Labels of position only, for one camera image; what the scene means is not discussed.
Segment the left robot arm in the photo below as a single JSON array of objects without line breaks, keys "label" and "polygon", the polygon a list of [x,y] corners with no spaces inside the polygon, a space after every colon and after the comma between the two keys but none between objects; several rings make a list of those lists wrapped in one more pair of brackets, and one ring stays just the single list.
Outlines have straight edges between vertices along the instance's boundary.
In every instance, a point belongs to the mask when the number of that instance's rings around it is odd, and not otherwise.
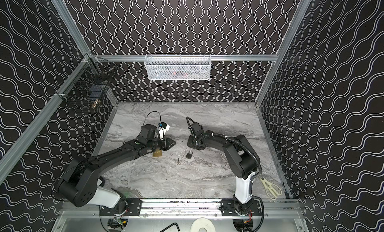
[{"label": "left robot arm", "polygon": [[156,150],[170,150],[176,142],[165,137],[169,129],[170,126],[165,122],[158,126],[146,124],[141,127],[135,139],[124,142],[117,149],[82,160],[72,160],[61,178],[54,183],[54,192],[78,208],[98,205],[122,214],[128,207],[126,197],[120,192],[102,187],[102,175]]}]

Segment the brass padlock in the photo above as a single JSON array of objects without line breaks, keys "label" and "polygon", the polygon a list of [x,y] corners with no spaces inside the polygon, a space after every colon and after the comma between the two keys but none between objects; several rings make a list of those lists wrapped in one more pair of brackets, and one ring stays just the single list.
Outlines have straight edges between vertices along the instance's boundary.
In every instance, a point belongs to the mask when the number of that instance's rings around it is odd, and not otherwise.
[{"label": "brass padlock", "polygon": [[162,150],[155,150],[153,152],[153,157],[162,157],[163,156],[163,151]]}]

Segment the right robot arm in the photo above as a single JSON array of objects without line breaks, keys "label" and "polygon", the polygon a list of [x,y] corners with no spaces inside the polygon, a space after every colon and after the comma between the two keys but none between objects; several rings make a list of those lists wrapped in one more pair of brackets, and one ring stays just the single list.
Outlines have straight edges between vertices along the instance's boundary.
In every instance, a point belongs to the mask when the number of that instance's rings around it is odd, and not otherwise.
[{"label": "right robot arm", "polygon": [[188,124],[191,133],[187,146],[196,150],[214,148],[225,154],[232,173],[236,176],[234,194],[234,212],[246,215],[254,203],[252,188],[253,181],[263,173],[261,159],[244,135],[236,137],[204,130],[193,121]]}]

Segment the small black padlock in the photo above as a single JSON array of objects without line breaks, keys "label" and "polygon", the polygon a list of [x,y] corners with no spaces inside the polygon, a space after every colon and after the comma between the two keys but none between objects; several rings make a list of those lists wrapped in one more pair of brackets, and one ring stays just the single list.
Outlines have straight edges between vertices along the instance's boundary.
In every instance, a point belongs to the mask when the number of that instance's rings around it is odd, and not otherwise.
[{"label": "small black padlock", "polygon": [[193,152],[192,152],[192,151],[189,151],[189,152],[187,153],[187,155],[186,155],[186,158],[187,158],[187,159],[191,159],[192,156],[193,156]]}]

